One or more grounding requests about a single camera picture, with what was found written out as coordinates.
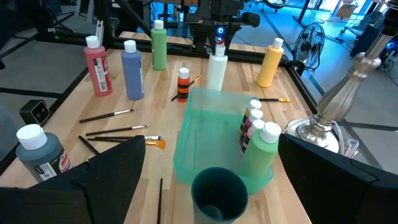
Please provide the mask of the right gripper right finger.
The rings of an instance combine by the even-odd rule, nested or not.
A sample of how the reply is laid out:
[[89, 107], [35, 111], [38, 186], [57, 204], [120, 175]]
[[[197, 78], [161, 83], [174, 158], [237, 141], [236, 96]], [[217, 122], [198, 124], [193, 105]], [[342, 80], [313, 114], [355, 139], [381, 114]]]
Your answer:
[[397, 175], [290, 134], [278, 151], [312, 223], [397, 223]]

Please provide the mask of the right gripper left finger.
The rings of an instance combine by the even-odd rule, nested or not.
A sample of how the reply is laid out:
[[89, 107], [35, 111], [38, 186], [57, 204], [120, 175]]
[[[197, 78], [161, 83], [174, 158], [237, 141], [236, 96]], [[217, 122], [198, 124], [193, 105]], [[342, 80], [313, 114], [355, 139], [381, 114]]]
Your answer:
[[135, 136], [27, 189], [1, 188], [1, 223], [123, 223], [145, 143]]

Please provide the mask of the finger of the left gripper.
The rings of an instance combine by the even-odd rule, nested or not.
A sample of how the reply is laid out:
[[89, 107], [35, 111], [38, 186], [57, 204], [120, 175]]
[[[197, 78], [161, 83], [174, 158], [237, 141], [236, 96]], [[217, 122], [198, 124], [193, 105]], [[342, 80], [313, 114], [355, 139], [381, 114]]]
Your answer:
[[190, 24], [193, 48], [196, 52], [215, 54], [215, 26], [213, 24]]
[[229, 46], [231, 44], [231, 41], [237, 31], [241, 29], [240, 24], [229, 24], [228, 28], [226, 29], [226, 34], [224, 36], [224, 45], [226, 47], [226, 50], [229, 49]]

